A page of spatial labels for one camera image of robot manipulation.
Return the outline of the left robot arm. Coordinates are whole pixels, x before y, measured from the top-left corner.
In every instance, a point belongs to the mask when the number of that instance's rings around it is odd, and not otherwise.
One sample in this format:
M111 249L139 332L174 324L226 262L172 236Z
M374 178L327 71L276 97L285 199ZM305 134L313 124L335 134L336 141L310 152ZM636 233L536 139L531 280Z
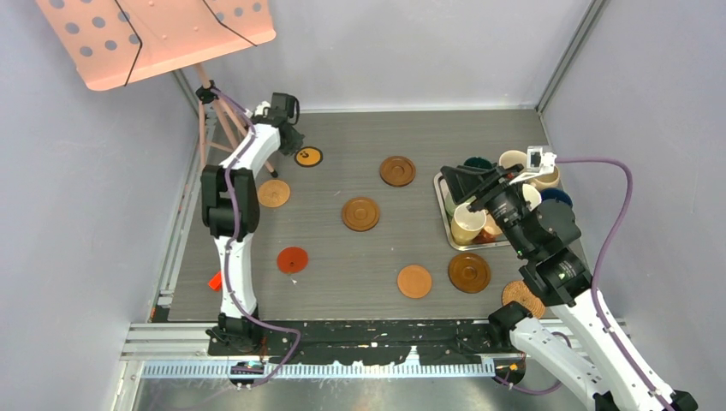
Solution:
M296 154L304 136L295 129L300 102L293 95L275 92L254 110L234 104L233 112L241 116L247 136L200 176L202 221L217 247L222 284L217 324L208 334L212 345L253 354L268 329L253 291L252 242L260 221L255 179L272 154Z

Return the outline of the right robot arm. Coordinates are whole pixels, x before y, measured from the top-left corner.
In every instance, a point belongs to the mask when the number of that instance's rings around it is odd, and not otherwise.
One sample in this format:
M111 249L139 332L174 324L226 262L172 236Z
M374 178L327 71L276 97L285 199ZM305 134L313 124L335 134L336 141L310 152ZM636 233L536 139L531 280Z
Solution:
M607 308L587 266L570 249L580 238L572 208L558 200L531 207L515 178L519 165L490 170L459 165L440 172L457 205L485 210L517 257L527 288L573 333L579 354L518 302L490 314L489 340L529 354L589 410L695 410L698 403L660 378Z

